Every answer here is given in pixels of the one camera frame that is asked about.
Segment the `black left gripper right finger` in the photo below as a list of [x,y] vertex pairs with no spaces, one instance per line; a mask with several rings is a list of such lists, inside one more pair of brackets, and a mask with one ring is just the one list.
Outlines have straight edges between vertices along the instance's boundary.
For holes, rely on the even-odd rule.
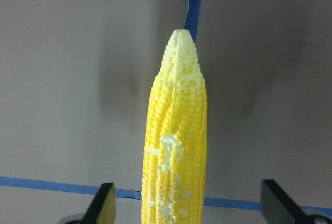
[[266,223],[314,223],[274,180],[262,180],[260,203]]

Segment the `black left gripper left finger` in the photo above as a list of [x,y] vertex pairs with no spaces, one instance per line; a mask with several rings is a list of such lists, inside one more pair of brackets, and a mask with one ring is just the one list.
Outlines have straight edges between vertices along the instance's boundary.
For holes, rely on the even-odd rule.
[[115,187],[102,183],[86,213],[83,223],[113,224],[116,217]]

